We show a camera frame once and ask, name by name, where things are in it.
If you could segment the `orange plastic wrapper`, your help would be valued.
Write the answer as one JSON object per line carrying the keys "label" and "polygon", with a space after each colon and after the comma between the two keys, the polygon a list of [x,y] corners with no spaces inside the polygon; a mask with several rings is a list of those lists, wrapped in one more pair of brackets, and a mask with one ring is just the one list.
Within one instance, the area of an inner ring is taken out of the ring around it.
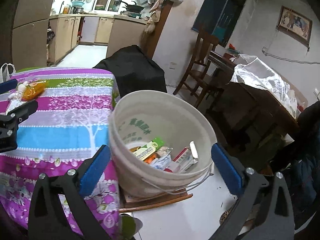
{"label": "orange plastic wrapper", "polygon": [[35,81],[27,85],[25,91],[22,94],[24,101],[31,101],[41,95],[47,87],[47,81]]}

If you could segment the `gold cigarette pack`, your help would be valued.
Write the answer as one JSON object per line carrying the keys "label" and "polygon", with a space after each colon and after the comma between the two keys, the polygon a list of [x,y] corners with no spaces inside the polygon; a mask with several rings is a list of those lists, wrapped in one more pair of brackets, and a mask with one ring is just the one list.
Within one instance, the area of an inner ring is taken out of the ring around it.
{"label": "gold cigarette pack", "polygon": [[140,148],[141,148],[140,146],[133,147],[133,148],[130,149],[130,152],[136,152]]}

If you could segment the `orange white paper carton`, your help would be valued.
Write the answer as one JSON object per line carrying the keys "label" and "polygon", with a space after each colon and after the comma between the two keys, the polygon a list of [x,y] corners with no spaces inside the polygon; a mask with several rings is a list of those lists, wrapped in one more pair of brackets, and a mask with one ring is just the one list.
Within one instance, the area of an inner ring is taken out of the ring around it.
{"label": "orange white paper carton", "polygon": [[144,159],[144,162],[147,164],[151,164],[157,158],[158,158],[158,154],[155,152],[152,155],[150,155],[149,157],[147,157],[146,159]]}

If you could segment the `green toothpaste box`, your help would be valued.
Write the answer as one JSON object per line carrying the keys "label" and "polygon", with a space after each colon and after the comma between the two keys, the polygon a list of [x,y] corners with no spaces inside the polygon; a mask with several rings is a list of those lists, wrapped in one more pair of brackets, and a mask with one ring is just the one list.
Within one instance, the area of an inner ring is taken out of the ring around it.
{"label": "green toothpaste box", "polygon": [[148,142],[144,146],[141,146],[133,155],[139,160],[144,161],[147,157],[155,153],[159,148],[164,146],[165,142],[160,138],[154,138],[152,141]]}

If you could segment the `white red snack packet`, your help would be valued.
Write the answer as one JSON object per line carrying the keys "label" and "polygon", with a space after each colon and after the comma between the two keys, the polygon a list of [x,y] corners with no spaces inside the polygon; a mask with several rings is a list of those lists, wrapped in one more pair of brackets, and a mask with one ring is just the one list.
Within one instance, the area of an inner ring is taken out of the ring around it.
{"label": "white red snack packet", "polygon": [[9,105],[5,111],[5,114],[8,114],[10,111],[16,109],[17,107],[23,105],[25,102],[22,100],[23,93],[28,88],[29,82],[25,81],[24,83],[20,83],[17,86],[17,89],[14,93],[11,93],[8,97]]}

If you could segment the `white alcohol wipes pack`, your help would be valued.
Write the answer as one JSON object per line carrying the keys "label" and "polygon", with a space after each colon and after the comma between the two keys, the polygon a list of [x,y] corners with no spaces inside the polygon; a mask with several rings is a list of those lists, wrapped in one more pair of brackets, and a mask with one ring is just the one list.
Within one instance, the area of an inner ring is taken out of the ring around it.
{"label": "white alcohol wipes pack", "polygon": [[167,155],[162,156],[160,158],[154,159],[151,162],[150,166],[157,169],[157,170],[164,171],[170,163],[171,163],[171,155],[167,154]]}

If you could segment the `floral purple tablecloth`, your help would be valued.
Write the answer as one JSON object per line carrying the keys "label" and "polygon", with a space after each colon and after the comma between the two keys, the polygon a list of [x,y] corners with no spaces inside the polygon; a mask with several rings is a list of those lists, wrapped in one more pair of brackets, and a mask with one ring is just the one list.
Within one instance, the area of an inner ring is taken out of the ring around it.
{"label": "floral purple tablecloth", "polygon": [[46,84],[37,111],[18,127],[16,150],[1,154],[1,239],[26,239],[39,175],[63,175],[108,144],[119,93],[114,75],[103,69],[29,68],[12,77]]}

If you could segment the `small wooden stool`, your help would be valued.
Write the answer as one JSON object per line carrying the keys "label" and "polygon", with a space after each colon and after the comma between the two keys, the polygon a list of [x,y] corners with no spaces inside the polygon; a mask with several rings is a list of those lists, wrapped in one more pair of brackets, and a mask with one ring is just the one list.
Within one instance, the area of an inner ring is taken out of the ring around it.
{"label": "small wooden stool", "polygon": [[132,197],[120,188],[120,208],[119,213],[129,213],[144,211],[175,204],[193,196],[192,193],[184,192],[184,189],[176,191],[177,194],[162,193],[154,197],[141,198]]}

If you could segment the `dark wooden dining table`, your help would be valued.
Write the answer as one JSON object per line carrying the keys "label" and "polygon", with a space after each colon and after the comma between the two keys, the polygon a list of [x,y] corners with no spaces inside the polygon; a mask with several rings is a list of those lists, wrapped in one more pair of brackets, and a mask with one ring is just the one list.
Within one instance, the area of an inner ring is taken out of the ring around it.
{"label": "dark wooden dining table", "polygon": [[217,96],[207,109],[218,142],[245,166],[262,170],[284,147],[285,135],[296,139],[298,124],[268,91],[231,82],[235,64],[211,51],[216,65],[213,81]]}

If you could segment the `teal basin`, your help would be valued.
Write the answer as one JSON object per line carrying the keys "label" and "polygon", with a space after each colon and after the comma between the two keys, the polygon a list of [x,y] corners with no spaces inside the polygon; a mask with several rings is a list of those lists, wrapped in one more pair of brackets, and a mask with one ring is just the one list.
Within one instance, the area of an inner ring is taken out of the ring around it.
{"label": "teal basin", "polygon": [[83,1],[73,1],[72,6],[73,7],[82,7],[85,3]]}

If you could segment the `black fabric covered object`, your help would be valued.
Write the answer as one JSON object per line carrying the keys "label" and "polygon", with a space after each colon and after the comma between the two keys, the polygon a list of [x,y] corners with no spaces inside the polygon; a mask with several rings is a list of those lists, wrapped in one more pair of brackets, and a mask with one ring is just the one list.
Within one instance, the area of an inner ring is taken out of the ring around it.
{"label": "black fabric covered object", "polygon": [[119,49],[95,68],[114,75],[121,97],[139,90],[167,92],[164,70],[137,45]]}

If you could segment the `black wok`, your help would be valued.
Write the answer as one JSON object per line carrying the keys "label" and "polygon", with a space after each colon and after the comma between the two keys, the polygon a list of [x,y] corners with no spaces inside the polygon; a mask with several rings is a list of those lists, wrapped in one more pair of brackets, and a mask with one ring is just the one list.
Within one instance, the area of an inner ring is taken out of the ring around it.
{"label": "black wok", "polygon": [[130,12],[141,13],[144,10],[143,7],[136,4],[128,4],[124,1],[121,1],[121,3],[124,3],[126,10]]}

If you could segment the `dark wooden chair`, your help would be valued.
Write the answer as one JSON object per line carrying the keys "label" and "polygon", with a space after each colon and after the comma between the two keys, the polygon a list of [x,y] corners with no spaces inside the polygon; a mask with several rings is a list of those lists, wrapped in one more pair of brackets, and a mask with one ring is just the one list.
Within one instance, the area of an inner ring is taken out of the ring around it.
{"label": "dark wooden chair", "polygon": [[218,43],[219,39],[216,36],[200,28],[190,62],[173,92],[176,95],[184,86],[190,91],[191,96],[195,96],[195,108],[199,107],[205,95],[212,90],[213,77],[207,74],[210,67],[210,61],[207,56],[210,49],[215,50]]}

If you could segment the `dark window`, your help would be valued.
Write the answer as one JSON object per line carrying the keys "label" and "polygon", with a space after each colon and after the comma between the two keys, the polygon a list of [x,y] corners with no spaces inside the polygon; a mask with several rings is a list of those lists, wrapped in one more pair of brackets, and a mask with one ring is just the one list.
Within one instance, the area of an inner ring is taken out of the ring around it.
{"label": "dark window", "polygon": [[226,46],[246,0],[204,0],[192,29],[205,30]]}

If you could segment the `framed wall picture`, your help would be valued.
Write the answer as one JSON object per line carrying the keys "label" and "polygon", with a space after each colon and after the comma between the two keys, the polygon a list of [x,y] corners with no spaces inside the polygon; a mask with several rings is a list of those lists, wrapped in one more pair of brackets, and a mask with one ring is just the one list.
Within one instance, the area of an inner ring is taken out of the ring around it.
{"label": "framed wall picture", "polygon": [[311,19],[295,10],[282,6],[277,23],[277,30],[289,35],[309,48],[312,24]]}

